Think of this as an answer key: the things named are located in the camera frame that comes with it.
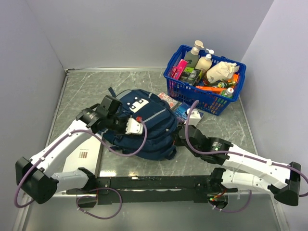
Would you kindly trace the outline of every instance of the product box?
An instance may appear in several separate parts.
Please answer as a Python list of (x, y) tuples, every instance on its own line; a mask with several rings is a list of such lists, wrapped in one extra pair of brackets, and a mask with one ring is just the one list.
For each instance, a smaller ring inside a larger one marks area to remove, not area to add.
[(178, 101), (172, 99), (170, 96), (166, 95), (165, 93), (161, 92), (159, 93), (158, 97), (161, 99), (161, 100), (164, 100), (166, 101), (170, 108), (173, 109), (175, 106), (177, 106), (177, 104), (179, 103)]
[(182, 82), (189, 83), (192, 86), (196, 86), (202, 78), (202, 71), (194, 69), (192, 67), (186, 67), (182, 73), (180, 80)]

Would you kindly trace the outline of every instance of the lotion bottle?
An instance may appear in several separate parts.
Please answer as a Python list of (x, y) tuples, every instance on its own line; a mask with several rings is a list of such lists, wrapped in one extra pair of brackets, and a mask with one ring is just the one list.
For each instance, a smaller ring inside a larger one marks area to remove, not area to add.
[(203, 75), (212, 66), (212, 54), (214, 54), (213, 50), (207, 49), (207, 51), (208, 54), (205, 57), (201, 57), (195, 67), (195, 69), (201, 70)]
[(184, 57), (184, 60), (188, 62), (186, 67), (196, 67), (199, 60), (199, 51), (201, 48), (204, 48), (203, 42), (196, 40), (194, 42), (194, 47), (192, 48), (192, 50), (187, 52)]

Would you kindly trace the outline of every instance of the bottle cap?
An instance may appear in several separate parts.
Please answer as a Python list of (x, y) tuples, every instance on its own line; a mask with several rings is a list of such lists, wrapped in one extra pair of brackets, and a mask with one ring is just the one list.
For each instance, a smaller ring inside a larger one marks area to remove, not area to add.
[(196, 48), (198, 48), (198, 49), (203, 49), (204, 48), (204, 46), (203, 46), (203, 42), (201, 42), (200, 40), (196, 40), (195, 42), (194, 42), (194, 46), (196, 47)]
[(213, 50), (206, 49), (208, 51), (208, 54), (206, 55), (205, 59), (210, 61), (212, 59), (212, 54), (214, 54)]
[(191, 53), (193, 55), (198, 55), (201, 48), (204, 48), (203, 42), (196, 40), (194, 42), (194, 47), (192, 48)]
[(226, 90), (226, 93), (227, 93), (227, 95), (233, 95), (234, 89), (233, 89), (233, 88), (228, 88), (228, 89)]

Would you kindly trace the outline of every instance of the cable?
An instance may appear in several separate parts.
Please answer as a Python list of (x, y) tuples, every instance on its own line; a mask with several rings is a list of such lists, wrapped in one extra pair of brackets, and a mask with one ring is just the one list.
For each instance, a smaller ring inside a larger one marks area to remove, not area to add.
[(214, 198), (220, 198), (220, 197), (221, 197), (223, 194), (225, 194), (226, 192), (227, 192), (227, 189), (225, 189), (225, 190), (222, 192), (222, 194), (214, 196)]
[(219, 210), (219, 211), (224, 212), (224, 213), (238, 213), (238, 212), (241, 212), (248, 207), (248, 205), (250, 204), (250, 201), (251, 201), (251, 197), (252, 197), (252, 192), (251, 192), (251, 190), (249, 190), (249, 197), (248, 197), (246, 204), (238, 210), (226, 210), (226, 209), (219, 209), (215, 206), (212, 206), (212, 207), (213, 207), (213, 209)]
[(70, 132), (70, 134), (65, 134), (63, 137), (61, 137), (49, 150), (46, 151), (46, 153), (25, 173), (25, 175), (22, 177), (22, 179), (20, 180), (18, 186), (17, 186), (17, 190), (15, 192), (15, 196), (14, 196), (14, 205), (17, 208), (24, 208), (26, 206), (28, 206), (29, 204), (31, 204), (34, 200), (32, 199), (31, 201), (29, 201), (28, 203), (24, 204), (24, 205), (20, 205), (18, 204), (18, 194), (19, 191), (21, 190), (21, 186), (24, 184), (26, 178), (30, 175), (30, 173), (42, 162), (42, 159), (46, 158), (60, 143), (62, 143), (66, 138), (70, 137), (71, 134), (77, 133), (77, 132), (85, 132), (90, 134), (91, 136), (94, 136), (98, 141), (100, 141), (102, 143), (102, 145), (104, 145), (109, 151), (111, 151), (112, 153), (119, 155), (119, 156), (124, 156), (124, 157), (129, 157), (129, 156), (133, 156), (136, 155), (138, 152), (140, 152), (140, 150), (144, 147), (145, 143), (146, 143), (146, 139), (148, 137), (148, 130), (147, 127), (145, 125), (145, 123), (143, 121), (141, 121), (143, 127), (144, 127), (144, 138), (143, 138), (143, 142), (141, 144), (141, 146), (134, 151), (133, 153), (130, 154), (122, 154), (122, 153), (118, 153), (115, 150), (111, 149), (109, 146), (107, 146), (107, 144), (97, 135), (95, 135), (93, 132), (88, 131), (88, 130), (82, 130), (82, 129), (78, 129), (78, 130), (73, 130)]
[[(195, 109), (195, 107), (197, 106), (197, 104), (199, 103), (199, 100), (196, 100), (195, 102), (193, 102), (190, 110), (189, 110), (189, 113), (187, 115), (187, 121), (186, 121), (186, 124), (188, 125), (189, 124), (189, 118), (191, 116), (191, 113), (193, 111), (193, 109)], [(241, 154), (241, 153), (236, 153), (236, 152), (231, 152), (231, 151), (214, 151), (214, 152), (201, 152), (197, 149), (195, 149), (192, 144), (190, 143), (189, 139), (188, 139), (188, 126), (185, 126), (185, 140), (188, 144), (188, 146), (190, 147), (191, 150), (193, 150), (195, 153), (198, 153), (200, 155), (213, 155), (213, 154), (227, 154), (227, 153), (230, 153), (230, 154), (233, 154), (233, 155), (238, 155), (238, 156), (243, 156), (245, 158), (249, 158), (249, 159), (252, 159), (252, 160), (257, 160), (259, 162), (262, 162), (262, 163), (267, 163), (265, 160), (260, 160), (258, 159), (257, 157), (254, 157), (254, 156), (248, 156), (248, 155), (244, 155), (244, 154)], [(308, 183), (308, 178), (304, 175), (304, 173), (302, 173), (301, 171), (298, 171), (296, 168), (293, 168), (291, 166), (287, 166), (287, 165), (282, 165), (282, 164), (279, 164), (279, 163), (275, 163), (275, 162), (272, 162), (272, 165), (274, 166), (278, 166), (278, 167), (284, 167), (284, 168), (287, 168), (291, 171), (294, 171), (296, 172), (297, 174), (299, 174), (302, 178), (304, 178), (304, 180)], [(301, 194), (299, 195), (299, 197), (305, 197), (305, 196), (308, 196), (308, 192), (307, 193), (304, 193), (304, 194)]]
[(121, 194), (120, 194), (117, 190), (112, 189), (112, 188), (108, 188), (108, 187), (103, 187), (103, 188), (98, 188), (98, 189), (92, 189), (92, 190), (90, 190), (89, 192), (93, 192), (93, 191), (96, 191), (96, 190), (102, 190), (102, 189), (112, 190), (112, 191), (116, 192), (116, 194), (117, 194), (117, 195), (119, 196), (119, 198), (120, 198), (120, 205), (119, 205), (119, 208), (117, 209), (117, 211), (116, 211), (113, 215), (111, 215), (111, 216), (109, 216), (109, 217), (105, 217), (105, 218), (104, 218), (104, 217), (99, 217), (99, 216), (94, 215), (94, 214), (92, 214), (92, 213), (89, 213), (88, 211), (86, 211), (86, 210), (84, 210), (83, 208), (79, 207), (79, 205), (78, 205), (79, 200), (81, 200), (81, 199), (83, 199), (83, 198), (92, 198), (92, 196), (82, 196), (82, 197), (78, 198), (78, 199), (76, 200), (77, 210), (79, 210), (79, 211), (81, 211), (81, 212), (83, 212), (83, 213), (85, 213), (85, 214), (88, 214), (88, 215), (90, 215), (91, 217), (94, 217), (94, 218), (97, 218), (97, 219), (101, 219), (101, 220), (107, 220), (107, 219), (114, 218), (114, 217), (120, 212), (120, 210), (121, 210), (121, 208), (122, 208), (123, 202), (122, 202)]

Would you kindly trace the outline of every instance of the orange item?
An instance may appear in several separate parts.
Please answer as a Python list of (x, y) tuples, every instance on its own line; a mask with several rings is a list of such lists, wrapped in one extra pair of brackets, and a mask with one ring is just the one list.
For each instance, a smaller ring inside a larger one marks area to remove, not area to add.
[(220, 94), (223, 90), (225, 90), (226, 88), (212, 88), (212, 87), (206, 87), (206, 86), (196, 86), (196, 88), (199, 88), (201, 90), (207, 90), (207, 91), (211, 91), (215, 94)]
[(239, 75), (238, 74), (233, 74), (233, 78), (230, 79), (229, 81), (232, 81), (234, 80), (236, 83), (237, 83), (237, 79), (239, 78)]

